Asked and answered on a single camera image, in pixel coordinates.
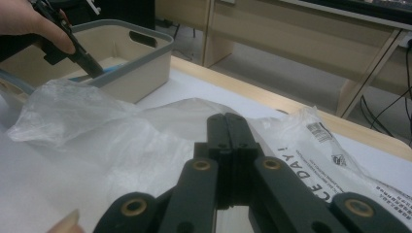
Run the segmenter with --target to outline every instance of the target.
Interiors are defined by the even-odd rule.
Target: beige plastic bin
[[[98,20],[75,26],[73,31],[104,70],[116,69],[85,79],[86,72],[69,59],[52,66],[41,50],[28,47],[0,63],[0,93],[9,105],[21,107],[37,86],[52,79],[82,80],[131,103],[167,82],[172,37],[119,20]]]

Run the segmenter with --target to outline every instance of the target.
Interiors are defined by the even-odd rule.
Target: human hand
[[[84,233],[85,231],[78,224],[79,211],[76,210],[58,222],[48,233]]]
[[[0,0],[0,35],[29,33],[43,36],[66,53],[76,51],[67,34],[34,11],[27,0]]]

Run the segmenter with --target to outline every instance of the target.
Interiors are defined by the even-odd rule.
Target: barcode
[[[320,143],[333,139],[330,132],[320,122],[308,124],[306,125],[306,127],[310,130],[313,136],[315,136],[316,139],[318,139]]]

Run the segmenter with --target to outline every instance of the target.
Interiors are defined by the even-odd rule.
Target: gray floor
[[[176,27],[158,27],[156,30],[173,35]],[[193,38],[193,30],[182,25],[176,36],[172,54],[200,64],[202,32],[195,33],[196,36]],[[211,69],[308,106],[316,106],[331,114],[336,111],[339,91],[345,82],[341,77],[241,44],[235,44],[233,53],[213,65]],[[397,95],[374,87],[370,87],[364,96],[367,105],[376,116],[398,98]],[[411,132],[404,102],[404,98],[397,101],[379,117],[379,120],[394,136],[409,144]],[[412,110],[411,101],[408,103],[408,109]],[[354,108],[348,120],[370,127],[370,123],[361,112],[360,104]]]

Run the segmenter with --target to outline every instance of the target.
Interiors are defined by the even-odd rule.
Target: plastic mailer bag
[[[59,156],[62,161],[54,162],[57,168],[53,171],[78,178],[81,188],[76,188],[76,200],[71,203],[89,207],[81,210],[86,212],[83,217],[89,216],[81,224],[91,232],[120,196],[132,191],[158,196],[175,185],[185,161],[193,156],[194,143],[206,142],[206,119],[228,112],[234,113],[229,107],[201,99],[139,110],[96,87],[50,81],[29,97],[8,135],[14,141],[45,146],[34,147],[42,154],[62,153],[73,158],[67,163]],[[283,159],[319,198],[330,202],[336,193],[356,192],[375,200],[412,229],[411,193],[403,194],[364,174],[316,109],[304,108],[280,119],[248,118],[248,123],[265,155]],[[45,162],[43,173],[49,166]],[[33,171],[30,179],[34,181],[36,176]],[[61,182],[48,179],[44,183],[54,191],[38,184],[38,196],[33,198],[54,210],[67,190],[59,192]],[[90,204],[91,195],[95,204]]]

